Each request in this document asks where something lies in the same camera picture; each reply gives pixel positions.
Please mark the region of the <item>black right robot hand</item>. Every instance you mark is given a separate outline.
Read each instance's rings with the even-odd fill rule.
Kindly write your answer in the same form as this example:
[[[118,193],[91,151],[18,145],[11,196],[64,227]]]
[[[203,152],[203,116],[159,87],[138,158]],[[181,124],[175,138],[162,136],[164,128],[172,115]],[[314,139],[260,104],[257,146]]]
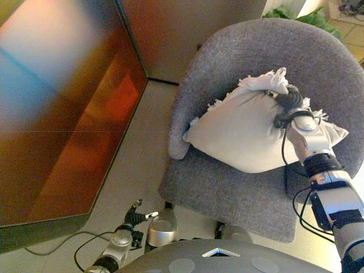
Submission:
[[[275,102],[282,108],[282,113],[287,114],[292,110],[301,108],[303,105],[303,97],[294,85],[287,86],[287,94],[279,94],[272,90],[265,91],[265,94],[273,98]]]

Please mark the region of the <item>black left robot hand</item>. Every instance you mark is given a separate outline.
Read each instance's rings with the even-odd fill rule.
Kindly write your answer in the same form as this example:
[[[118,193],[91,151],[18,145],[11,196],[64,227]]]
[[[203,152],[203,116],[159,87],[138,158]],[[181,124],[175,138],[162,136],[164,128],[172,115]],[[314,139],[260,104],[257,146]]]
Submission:
[[[147,221],[150,218],[155,218],[159,215],[159,212],[152,212],[147,214],[142,214],[137,212],[137,208],[142,205],[143,200],[139,199],[136,200],[130,207],[130,209],[127,211],[125,218],[124,218],[124,225],[127,225],[131,228],[134,228],[135,226],[139,225],[142,222]]]

